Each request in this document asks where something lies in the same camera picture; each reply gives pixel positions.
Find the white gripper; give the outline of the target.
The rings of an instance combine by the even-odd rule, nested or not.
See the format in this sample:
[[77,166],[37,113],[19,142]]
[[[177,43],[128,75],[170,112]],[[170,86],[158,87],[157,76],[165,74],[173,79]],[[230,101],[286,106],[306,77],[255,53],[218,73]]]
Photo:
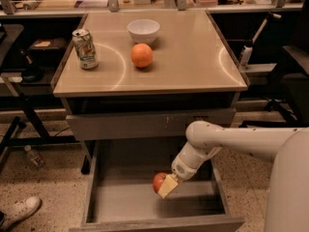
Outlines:
[[171,164],[173,174],[163,174],[157,194],[166,198],[179,184],[191,179],[197,172],[196,169],[187,166],[180,158],[175,158]]

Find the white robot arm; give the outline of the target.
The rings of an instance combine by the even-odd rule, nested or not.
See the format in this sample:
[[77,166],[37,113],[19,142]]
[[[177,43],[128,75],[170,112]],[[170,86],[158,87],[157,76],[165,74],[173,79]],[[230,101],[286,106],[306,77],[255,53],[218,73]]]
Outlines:
[[221,148],[272,160],[264,232],[309,232],[309,129],[222,128],[196,121],[169,174],[154,176],[153,189],[167,197],[191,179]]

